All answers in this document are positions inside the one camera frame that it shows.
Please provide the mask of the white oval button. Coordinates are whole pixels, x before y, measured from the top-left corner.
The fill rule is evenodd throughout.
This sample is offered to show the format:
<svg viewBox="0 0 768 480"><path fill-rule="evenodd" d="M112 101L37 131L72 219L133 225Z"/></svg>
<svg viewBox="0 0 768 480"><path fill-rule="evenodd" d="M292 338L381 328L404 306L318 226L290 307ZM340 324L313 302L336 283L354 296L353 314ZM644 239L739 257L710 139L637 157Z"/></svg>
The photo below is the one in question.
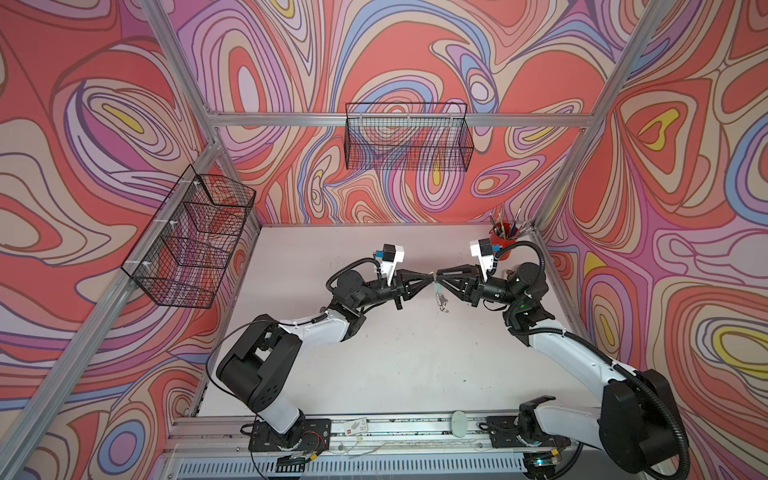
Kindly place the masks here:
<svg viewBox="0 0 768 480"><path fill-rule="evenodd" d="M464 438L468 432L468 418L464 411L454 411L450 416L450 432L456 438Z"/></svg>

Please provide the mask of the metal keyring organizer yellow grip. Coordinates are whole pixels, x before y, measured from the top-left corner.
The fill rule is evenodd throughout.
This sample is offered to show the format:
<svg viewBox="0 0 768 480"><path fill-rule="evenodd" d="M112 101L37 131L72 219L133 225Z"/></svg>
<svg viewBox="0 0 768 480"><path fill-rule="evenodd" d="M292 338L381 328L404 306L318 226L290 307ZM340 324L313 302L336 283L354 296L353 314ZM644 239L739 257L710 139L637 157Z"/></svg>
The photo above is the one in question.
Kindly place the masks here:
<svg viewBox="0 0 768 480"><path fill-rule="evenodd" d="M443 286L438 281L437 274L435 272L432 272L432 277L433 277L432 285L434 289L434 296L435 296L438 309L440 312L447 314L449 312L448 299L444 295Z"/></svg>

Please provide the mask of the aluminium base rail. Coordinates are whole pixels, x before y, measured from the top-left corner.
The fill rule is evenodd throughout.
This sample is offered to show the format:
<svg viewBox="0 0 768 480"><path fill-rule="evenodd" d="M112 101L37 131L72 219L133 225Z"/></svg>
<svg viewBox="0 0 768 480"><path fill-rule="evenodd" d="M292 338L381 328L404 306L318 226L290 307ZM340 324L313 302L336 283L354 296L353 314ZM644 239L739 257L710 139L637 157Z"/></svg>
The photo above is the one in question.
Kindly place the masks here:
<svg viewBox="0 0 768 480"><path fill-rule="evenodd" d="M488 411L467 412L454 435L448 412L362 414L367 429L347 435L349 415L331 416L328 445L303 467L278 467L280 452L249 449L252 418L210 416L173 423L152 479L523 479L546 447L495 448L480 425Z"/></svg>

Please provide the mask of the aluminium frame post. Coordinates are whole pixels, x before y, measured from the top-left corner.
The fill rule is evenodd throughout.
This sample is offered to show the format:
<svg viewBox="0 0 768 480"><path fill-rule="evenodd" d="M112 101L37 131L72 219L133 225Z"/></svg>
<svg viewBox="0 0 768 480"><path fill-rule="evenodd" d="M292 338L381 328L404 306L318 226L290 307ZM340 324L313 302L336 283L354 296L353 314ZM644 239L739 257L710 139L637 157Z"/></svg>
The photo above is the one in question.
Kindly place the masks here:
<svg viewBox="0 0 768 480"><path fill-rule="evenodd" d="M243 183L234 161L223 145L218 128L212 124L211 112L187 64L179 38L161 1L143 0L141 7L152 32L169 64L169 70L183 98L187 101L198 130L205 140L203 152L194 161L197 173L212 173L218 167L221 173Z"/></svg>

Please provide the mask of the red pen cup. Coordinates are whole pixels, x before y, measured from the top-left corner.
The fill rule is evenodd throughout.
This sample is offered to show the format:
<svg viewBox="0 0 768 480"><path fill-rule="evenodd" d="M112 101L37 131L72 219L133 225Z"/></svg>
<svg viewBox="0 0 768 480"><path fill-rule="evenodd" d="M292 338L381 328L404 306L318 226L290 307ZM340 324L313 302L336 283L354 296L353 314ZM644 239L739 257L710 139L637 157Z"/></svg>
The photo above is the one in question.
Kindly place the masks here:
<svg viewBox="0 0 768 480"><path fill-rule="evenodd" d="M489 238L494 246L503 248L516 242L517 233L518 229L514 224L502 222L491 228Z"/></svg>

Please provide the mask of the white label tag on rail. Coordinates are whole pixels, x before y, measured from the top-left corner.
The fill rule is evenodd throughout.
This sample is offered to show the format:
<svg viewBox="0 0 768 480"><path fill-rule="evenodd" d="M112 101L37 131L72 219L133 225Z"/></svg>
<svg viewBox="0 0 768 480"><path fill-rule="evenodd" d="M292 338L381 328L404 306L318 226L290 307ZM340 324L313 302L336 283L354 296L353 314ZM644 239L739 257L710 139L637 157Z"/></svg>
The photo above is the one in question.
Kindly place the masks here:
<svg viewBox="0 0 768 480"><path fill-rule="evenodd" d="M368 419L365 417L351 419L343 424L345 436L361 436L368 432Z"/></svg>

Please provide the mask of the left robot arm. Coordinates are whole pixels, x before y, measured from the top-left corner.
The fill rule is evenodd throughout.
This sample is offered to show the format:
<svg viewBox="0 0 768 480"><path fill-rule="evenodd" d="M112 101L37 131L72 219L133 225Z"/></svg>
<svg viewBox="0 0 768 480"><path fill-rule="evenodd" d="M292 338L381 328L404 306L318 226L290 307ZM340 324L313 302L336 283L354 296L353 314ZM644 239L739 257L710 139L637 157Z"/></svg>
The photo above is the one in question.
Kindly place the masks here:
<svg viewBox="0 0 768 480"><path fill-rule="evenodd" d="M218 361L215 378L283 442L296 443L305 415L283 389L299 356L351 339L370 310L390 301L400 309L433 281L430 274L406 269L366 280L355 266L345 268L326 282L331 302L320 313L295 321L257 316Z"/></svg>

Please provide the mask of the pens in cup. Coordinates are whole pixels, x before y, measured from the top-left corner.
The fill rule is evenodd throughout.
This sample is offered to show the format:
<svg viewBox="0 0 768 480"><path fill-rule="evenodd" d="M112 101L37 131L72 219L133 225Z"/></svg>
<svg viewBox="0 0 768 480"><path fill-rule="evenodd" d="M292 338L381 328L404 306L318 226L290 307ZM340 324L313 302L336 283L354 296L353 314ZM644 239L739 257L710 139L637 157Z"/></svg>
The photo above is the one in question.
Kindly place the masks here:
<svg viewBox="0 0 768 480"><path fill-rule="evenodd" d="M494 210L488 215L491 223L489 234L501 240L516 240L534 227L532 220L518 220L507 217L503 210Z"/></svg>

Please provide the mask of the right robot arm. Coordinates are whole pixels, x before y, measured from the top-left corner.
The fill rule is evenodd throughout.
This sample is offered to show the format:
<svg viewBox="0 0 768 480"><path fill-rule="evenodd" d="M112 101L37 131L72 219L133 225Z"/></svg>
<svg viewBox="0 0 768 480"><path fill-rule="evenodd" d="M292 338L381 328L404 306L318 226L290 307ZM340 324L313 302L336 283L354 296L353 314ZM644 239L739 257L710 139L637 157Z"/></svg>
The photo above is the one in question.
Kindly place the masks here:
<svg viewBox="0 0 768 480"><path fill-rule="evenodd" d="M665 476L658 465L676 458L670 478L688 478L689 440L668 379L654 369L641 371L613 359L560 323L542 305L549 290L542 266L525 262L498 278L476 265L462 265L440 270L436 282L472 306L482 301L503 305L506 330L553 360L600 402L589 408L545 398L523 404L523 436L568 437L601 449L626 472L653 479Z"/></svg>

